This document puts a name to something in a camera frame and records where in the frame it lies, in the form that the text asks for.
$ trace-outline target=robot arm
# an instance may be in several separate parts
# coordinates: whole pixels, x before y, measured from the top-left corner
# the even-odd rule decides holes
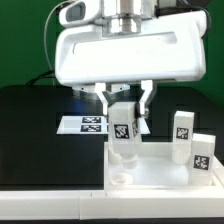
[[[79,0],[67,6],[60,13],[67,29],[57,42],[57,79],[73,88],[105,84],[95,86],[105,113],[106,84],[143,81],[140,105],[147,105],[153,95],[147,80],[201,79],[206,72],[202,36],[207,17],[203,11],[156,16],[156,8],[176,4],[175,0]],[[140,108],[145,114],[144,106]]]

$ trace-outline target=white platform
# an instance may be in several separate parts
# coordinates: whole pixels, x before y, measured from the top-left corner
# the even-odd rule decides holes
[[[146,159],[134,171],[137,185],[122,188],[107,182],[121,168],[108,166],[107,146],[107,190],[1,191],[0,220],[224,217],[224,167],[216,158],[212,186],[188,186],[187,167],[169,159],[171,143],[144,143],[139,157]]]

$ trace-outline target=black and white tag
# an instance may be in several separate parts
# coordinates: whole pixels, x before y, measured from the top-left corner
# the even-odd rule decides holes
[[[101,132],[101,125],[82,125],[81,132],[85,133]]]
[[[177,139],[188,140],[189,138],[189,129],[187,128],[177,128]]]
[[[137,120],[135,120],[133,123],[132,123],[132,129],[133,129],[133,136],[135,137],[139,130],[138,130],[138,122]]]
[[[194,155],[193,168],[208,171],[210,166],[210,157]]]
[[[101,117],[83,117],[82,123],[87,124],[100,124],[101,123]]]
[[[116,139],[130,139],[127,124],[114,124],[114,135]]]

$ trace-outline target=white block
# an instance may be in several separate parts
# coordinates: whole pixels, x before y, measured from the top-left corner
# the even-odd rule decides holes
[[[212,163],[215,152],[215,136],[194,134],[189,167],[190,185],[211,185]]]
[[[139,121],[135,117],[134,102],[119,102],[109,108],[109,144],[118,154],[136,154],[141,143]]]
[[[194,113],[177,111],[174,116],[172,161],[189,164],[193,135]]]
[[[173,141],[191,142],[194,126],[194,113],[177,111],[174,116]]]

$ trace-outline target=metal cylinder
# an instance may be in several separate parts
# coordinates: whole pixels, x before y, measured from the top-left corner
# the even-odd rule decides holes
[[[112,19],[108,23],[108,32],[111,34],[140,33],[141,20],[138,18]]]
[[[157,0],[104,0],[105,35],[141,32],[142,19],[154,16]]]

